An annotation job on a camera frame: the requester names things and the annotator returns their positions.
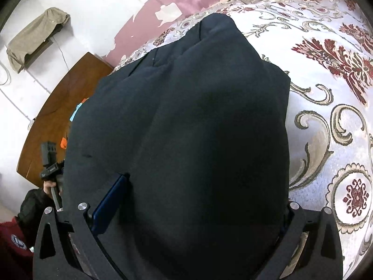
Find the light blue object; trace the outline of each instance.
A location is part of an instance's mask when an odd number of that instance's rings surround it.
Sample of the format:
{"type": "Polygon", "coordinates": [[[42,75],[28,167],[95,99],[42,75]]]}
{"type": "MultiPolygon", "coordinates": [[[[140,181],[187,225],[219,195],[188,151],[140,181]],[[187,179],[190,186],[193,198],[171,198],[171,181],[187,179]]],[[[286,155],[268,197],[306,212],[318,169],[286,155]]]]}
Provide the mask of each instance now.
{"type": "Polygon", "coordinates": [[[70,118],[70,121],[72,122],[72,120],[74,120],[74,117],[76,115],[76,112],[78,111],[78,109],[83,105],[83,103],[80,103],[76,106],[76,109],[74,111],[74,113],[72,114],[71,118],[70,118]]]}

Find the beige cloth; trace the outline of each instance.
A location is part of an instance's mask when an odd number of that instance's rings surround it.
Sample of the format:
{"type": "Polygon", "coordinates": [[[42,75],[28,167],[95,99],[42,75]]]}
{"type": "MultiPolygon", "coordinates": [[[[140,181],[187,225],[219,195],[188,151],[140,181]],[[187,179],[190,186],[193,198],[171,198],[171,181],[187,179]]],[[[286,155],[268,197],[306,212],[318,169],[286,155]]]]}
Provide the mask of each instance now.
{"type": "Polygon", "coordinates": [[[12,68],[19,73],[25,66],[25,56],[34,53],[51,35],[60,31],[70,15],[51,7],[27,25],[9,43],[6,53],[12,68]]]}

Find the white circular emblem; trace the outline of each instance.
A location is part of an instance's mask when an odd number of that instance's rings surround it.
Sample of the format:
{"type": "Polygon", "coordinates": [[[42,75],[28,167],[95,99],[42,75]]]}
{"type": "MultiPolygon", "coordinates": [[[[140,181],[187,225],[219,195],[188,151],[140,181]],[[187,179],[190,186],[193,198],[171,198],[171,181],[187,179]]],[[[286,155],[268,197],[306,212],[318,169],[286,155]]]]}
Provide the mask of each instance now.
{"type": "Polygon", "coordinates": [[[10,238],[12,239],[13,243],[18,246],[21,249],[27,249],[25,243],[23,241],[19,240],[16,235],[11,235],[10,238]]]}

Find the floral fabric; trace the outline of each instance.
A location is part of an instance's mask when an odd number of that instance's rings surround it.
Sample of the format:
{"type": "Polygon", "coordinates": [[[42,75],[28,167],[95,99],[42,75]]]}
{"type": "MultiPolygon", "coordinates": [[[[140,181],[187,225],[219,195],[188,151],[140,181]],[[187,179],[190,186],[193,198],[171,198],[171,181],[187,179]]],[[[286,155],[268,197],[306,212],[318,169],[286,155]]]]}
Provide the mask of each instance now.
{"type": "Polygon", "coordinates": [[[230,16],[262,59],[291,78],[289,197],[306,209],[332,209],[346,279],[373,237],[372,28],[354,0],[229,0],[174,24],[115,70],[215,12],[230,16]]]}

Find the wooden headboard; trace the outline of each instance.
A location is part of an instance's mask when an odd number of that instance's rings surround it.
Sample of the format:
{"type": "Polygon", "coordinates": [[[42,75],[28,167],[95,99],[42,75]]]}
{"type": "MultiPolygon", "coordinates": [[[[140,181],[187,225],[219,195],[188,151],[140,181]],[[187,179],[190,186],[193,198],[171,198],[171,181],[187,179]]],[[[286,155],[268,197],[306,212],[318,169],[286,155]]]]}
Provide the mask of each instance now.
{"type": "Polygon", "coordinates": [[[57,160],[65,158],[60,147],[65,128],[76,106],[92,96],[98,81],[113,70],[91,53],[86,53],[63,77],[50,94],[32,125],[21,155],[17,172],[36,186],[42,186],[43,169],[40,146],[51,141],[57,144],[57,160]]]}

